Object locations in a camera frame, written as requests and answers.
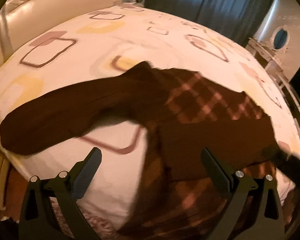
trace white bedsheet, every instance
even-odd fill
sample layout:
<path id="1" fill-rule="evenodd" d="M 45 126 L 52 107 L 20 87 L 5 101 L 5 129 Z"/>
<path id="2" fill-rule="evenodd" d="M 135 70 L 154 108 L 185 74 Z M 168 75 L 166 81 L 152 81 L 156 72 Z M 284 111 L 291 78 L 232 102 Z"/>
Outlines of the white bedsheet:
<path id="1" fill-rule="evenodd" d="M 246 91 L 271 116 L 276 140 L 300 157 L 290 110 L 248 51 L 198 24 L 128 4 L 71 19 L 15 52 L 0 68 L 0 123 L 16 107 L 49 91 L 120 75 L 143 60 L 160 69 L 199 71 L 231 90 Z M 107 123 L 84 138 L 69 139 L 32 156 L 4 151 L 26 179 L 33 175 L 46 179 L 69 171 L 93 146 L 102 150 L 102 163 L 78 204 L 119 228 L 129 214 L 142 171 L 146 130 L 138 124 Z M 294 185 L 279 171 L 277 180 L 283 201 Z"/>

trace dark blue curtain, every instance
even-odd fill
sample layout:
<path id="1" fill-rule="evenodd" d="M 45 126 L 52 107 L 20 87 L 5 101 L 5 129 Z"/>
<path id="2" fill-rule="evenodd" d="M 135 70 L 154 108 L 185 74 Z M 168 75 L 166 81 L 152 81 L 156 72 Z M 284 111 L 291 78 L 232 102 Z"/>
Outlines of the dark blue curtain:
<path id="1" fill-rule="evenodd" d="M 273 0 L 145 0 L 145 7 L 197 22 L 245 46 Z"/>

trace brown cloth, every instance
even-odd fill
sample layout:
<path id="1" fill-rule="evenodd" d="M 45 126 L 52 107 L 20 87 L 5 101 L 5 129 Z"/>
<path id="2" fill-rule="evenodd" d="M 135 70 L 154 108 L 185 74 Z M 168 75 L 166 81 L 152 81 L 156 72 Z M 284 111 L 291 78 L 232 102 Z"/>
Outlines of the brown cloth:
<path id="1" fill-rule="evenodd" d="M 122 239 L 183 239 L 211 229 L 226 199 L 201 164 L 204 147 L 246 174 L 275 177 L 274 166 L 262 154 L 278 147 L 271 120 L 246 93 L 197 72 L 158 70 L 147 62 L 120 76 L 70 85 L 23 104 L 2 121 L 1 143 L 15 153 L 33 154 L 83 135 L 107 111 L 148 131 L 137 200 L 119 230 Z"/>

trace cushioned headboard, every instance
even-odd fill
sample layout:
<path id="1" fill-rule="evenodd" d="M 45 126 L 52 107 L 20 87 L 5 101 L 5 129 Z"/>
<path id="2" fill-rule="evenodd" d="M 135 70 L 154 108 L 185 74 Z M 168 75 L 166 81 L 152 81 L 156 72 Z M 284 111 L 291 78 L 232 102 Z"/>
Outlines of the cushioned headboard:
<path id="1" fill-rule="evenodd" d="M 0 11 L 0 67 L 22 45 L 76 16 L 122 0 L 8 0 Z"/>

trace black clamp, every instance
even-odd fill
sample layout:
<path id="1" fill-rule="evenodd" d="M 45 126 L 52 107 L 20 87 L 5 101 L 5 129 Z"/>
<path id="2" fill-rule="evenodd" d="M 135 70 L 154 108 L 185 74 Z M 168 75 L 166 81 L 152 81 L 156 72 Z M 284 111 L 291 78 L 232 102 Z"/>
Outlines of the black clamp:
<path id="1" fill-rule="evenodd" d="M 61 212 L 76 240 L 101 240 L 82 215 L 75 201 L 82 198 L 101 164 L 101 151 L 94 147 L 84 161 L 53 179 L 30 179 L 22 203 L 19 239 L 69 240 L 53 212 L 50 197 L 56 197 Z"/>
<path id="2" fill-rule="evenodd" d="M 250 217 L 245 229 L 233 240 L 281 240 L 284 221 L 277 183 L 271 175 L 254 179 L 242 171 L 235 171 L 218 160 L 208 149 L 201 153 L 202 164 L 218 192 L 229 199 L 224 212 L 205 240 L 227 240 L 242 212 L 249 195 L 253 196 Z"/>

